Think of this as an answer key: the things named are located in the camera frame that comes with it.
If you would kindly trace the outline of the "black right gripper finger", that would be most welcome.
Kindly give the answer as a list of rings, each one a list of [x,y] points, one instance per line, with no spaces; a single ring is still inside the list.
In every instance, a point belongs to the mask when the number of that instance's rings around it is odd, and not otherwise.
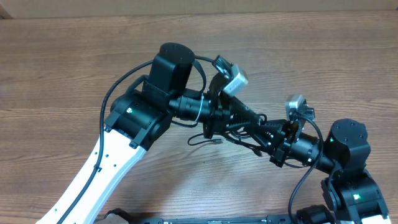
[[[268,120],[263,122],[259,127],[261,129],[281,129],[285,124],[286,119],[275,119],[275,120]]]
[[[260,144],[260,151],[274,152],[285,139],[282,124],[264,124],[248,128],[249,135]]]

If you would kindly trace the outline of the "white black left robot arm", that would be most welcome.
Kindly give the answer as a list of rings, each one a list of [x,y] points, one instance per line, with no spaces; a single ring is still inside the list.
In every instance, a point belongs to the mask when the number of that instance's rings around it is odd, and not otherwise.
[[[123,177],[175,118],[190,128],[202,124],[206,138],[266,121],[236,98],[248,78],[221,56],[211,60],[217,71],[212,81],[198,91],[188,89],[191,71],[202,71],[201,61],[188,47],[165,43],[148,61],[148,75],[114,102],[103,101],[95,147],[41,223],[93,223]]]

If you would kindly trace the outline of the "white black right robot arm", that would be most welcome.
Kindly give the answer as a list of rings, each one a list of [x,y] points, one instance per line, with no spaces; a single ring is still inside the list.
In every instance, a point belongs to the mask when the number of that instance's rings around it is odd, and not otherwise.
[[[294,159],[308,167],[289,199],[292,223],[390,223],[381,190],[366,170],[371,147],[364,124],[339,119],[323,137],[314,121],[300,116],[295,121],[275,120],[245,130],[275,165],[281,167],[287,159]],[[315,169],[327,174],[321,181],[325,204],[292,212],[295,195]]]

